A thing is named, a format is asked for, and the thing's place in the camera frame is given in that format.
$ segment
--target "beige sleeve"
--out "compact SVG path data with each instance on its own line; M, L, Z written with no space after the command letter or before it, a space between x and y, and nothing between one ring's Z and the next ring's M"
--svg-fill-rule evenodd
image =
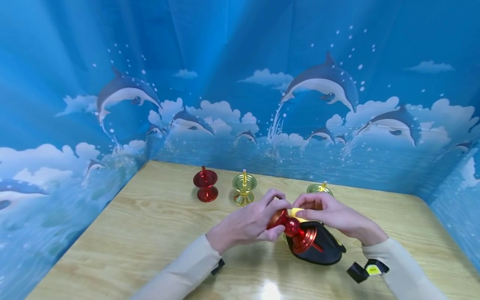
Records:
M448 300L399 242L388 239L362 249L367 259L377 259L390 269L382 277L398 300Z
M182 300L210 275L220 259L206 235L202 235L131 300Z

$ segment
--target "hand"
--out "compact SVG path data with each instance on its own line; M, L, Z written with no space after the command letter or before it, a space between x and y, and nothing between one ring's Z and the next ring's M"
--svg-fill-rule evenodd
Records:
M220 255L236 246L260 240L275 241L285 230L283 225L266 230L272 216L280 209L291 209L285 194L269 189L258 202L228 215L207 233L207 240Z
M302 194L293 207L304 209L297 212L298 217L320 221L348 237L360 240L364 246L373 246L388 239L375 222L326 192Z

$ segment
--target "blue backdrop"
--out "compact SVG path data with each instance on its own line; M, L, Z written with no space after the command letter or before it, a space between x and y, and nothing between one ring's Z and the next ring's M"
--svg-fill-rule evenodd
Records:
M0 10L0 294L147 160L422 198L480 269L480 2L17 0Z

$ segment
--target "wood grain surface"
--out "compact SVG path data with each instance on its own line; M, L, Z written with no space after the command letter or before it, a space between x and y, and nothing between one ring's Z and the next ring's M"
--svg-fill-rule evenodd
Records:
M196 198L192 183L200 167L149 162L66 252L27 298L29 300L123 300L172 262L199 235L239 209L232 179L238 172L216 170L219 197ZM271 187L293 202L311 182L255 175L256 199ZM480 295L480 277L436 217L419 198L329 185L337 199L374 219L401 242L430 279L451 300ZM259 242L229 250L226 265L187 299L390 300L379 277L355 283L346 273L364 264L360 243L338 231L347 253L333 266L295 258L286 244Z

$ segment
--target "person's left hand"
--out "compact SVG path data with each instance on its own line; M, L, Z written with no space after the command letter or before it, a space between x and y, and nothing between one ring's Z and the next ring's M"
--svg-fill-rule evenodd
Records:
M228 215L207 233L207 239L220 255L236 245L246 245L256 241L275 241L285 230L283 225L267 230L273 215L280 209L291 209L292 204L285 194L275 189L268 192L258 202Z

